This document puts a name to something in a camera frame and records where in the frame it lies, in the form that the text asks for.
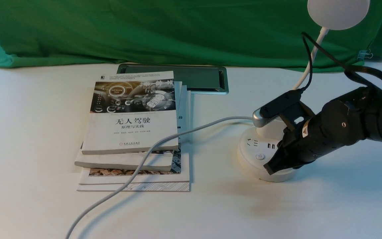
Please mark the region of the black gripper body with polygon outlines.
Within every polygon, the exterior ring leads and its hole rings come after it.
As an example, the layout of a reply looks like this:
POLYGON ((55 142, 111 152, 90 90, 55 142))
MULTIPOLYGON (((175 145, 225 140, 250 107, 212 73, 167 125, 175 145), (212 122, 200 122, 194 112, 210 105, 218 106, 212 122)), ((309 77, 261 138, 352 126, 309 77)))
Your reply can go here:
POLYGON ((286 129, 278 145, 278 165, 307 165, 333 151, 366 138, 362 110, 332 100, 294 129, 286 129))

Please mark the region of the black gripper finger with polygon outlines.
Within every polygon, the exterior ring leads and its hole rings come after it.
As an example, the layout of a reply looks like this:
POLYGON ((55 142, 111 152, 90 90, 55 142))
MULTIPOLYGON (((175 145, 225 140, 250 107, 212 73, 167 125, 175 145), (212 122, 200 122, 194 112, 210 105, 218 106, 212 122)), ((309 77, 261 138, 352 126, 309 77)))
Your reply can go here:
POLYGON ((285 169, 296 168, 298 161, 294 156, 290 156, 284 148, 278 148, 269 162, 264 164, 269 175, 273 175, 285 169))

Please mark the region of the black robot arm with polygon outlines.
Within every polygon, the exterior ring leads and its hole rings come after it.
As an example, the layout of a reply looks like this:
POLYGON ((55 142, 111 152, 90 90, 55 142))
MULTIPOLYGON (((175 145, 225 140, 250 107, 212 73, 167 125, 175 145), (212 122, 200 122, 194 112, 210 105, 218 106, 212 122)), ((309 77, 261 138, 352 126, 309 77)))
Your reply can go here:
POLYGON ((359 87, 327 102, 315 114, 301 101, 301 90, 289 91, 261 107, 268 120, 280 117, 283 137, 269 162, 268 174, 299 169, 361 140, 382 142, 382 90, 359 87))

